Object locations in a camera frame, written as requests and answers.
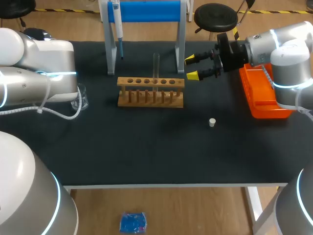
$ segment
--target pipette stand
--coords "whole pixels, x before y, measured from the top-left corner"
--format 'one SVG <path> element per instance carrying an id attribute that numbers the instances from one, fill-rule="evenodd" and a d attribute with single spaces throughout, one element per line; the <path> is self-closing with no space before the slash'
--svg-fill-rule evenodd
<path id="1" fill-rule="evenodd" d="M 184 73 L 186 41 L 186 1 L 122 1 L 120 3 L 122 22 L 178 22 L 175 44 L 178 73 Z M 99 0 L 102 15 L 108 74 L 114 75 L 116 44 L 111 23 L 114 22 L 112 3 Z"/>

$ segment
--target orange plastic box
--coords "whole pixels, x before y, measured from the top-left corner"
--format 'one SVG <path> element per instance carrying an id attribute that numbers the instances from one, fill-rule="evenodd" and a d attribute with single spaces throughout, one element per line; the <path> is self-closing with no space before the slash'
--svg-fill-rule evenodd
<path id="1" fill-rule="evenodd" d="M 271 65 L 265 65 L 271 78 Z M 288 118 L 292 110 L 280 108 L 275 99 L 275 92 L 265 76 L 262 67 L 245 65 L 239 69 L 252 116 L 255 118 Z"/>

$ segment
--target blue package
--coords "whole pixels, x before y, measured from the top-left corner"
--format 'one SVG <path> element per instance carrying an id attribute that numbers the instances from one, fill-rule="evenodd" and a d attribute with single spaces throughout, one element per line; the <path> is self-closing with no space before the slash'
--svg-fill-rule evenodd
<path id="1" fill-rule="evenodd" d="M 146 232 L 146 214 L 142 213 L 123 213 L 119 231 L 128 234 L 139 234 Z"/>

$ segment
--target black table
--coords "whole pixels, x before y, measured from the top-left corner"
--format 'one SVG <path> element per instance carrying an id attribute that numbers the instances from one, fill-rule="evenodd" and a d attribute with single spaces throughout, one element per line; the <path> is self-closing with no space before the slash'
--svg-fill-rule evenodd
<path id="1" fill-rule="evenodd" d="M 73 44 L 88 109 L 73 121 L 36 112 L 0 117 L 0 130 L 28 144 L 63 185 L 287 183 L 312 158 L 313 123 L 299 113 L 254 119 L 237 71 L 186 80 L 183 109 L 119 108 L 117 77 L 151 77 L 154 52 L 160 77 L 185 77 L 176 73 L 174 42 L 125 42 L 115 76 L 106 75 L 104 43 Z M 187 42 L 185 55 L 213 46 Z M 47 107 L 73 112 L 68 103 Z"/>

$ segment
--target blue bar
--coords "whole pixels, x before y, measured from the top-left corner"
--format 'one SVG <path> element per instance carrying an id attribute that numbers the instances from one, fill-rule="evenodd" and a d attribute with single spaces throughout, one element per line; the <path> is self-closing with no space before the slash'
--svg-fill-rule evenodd
<path id="1" fill-rule="evenodd" d="M 179 22 L 180 1 L 122 1 L 122 22 Z M 109 22 L 114 23 L 112 2 L 108 2 Z"/>

